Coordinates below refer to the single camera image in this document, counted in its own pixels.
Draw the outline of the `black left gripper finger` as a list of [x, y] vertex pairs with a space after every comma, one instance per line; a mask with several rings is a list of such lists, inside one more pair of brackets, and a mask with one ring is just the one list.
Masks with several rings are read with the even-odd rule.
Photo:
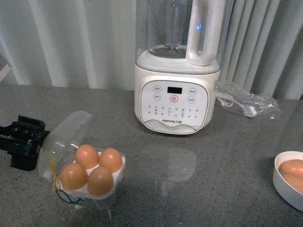
[[33, 171], [40, 148], [49, 133], [43, 121], [19, 115], [17, 121], [0, 128], [0, 149], [11, 155], [11, 167]]

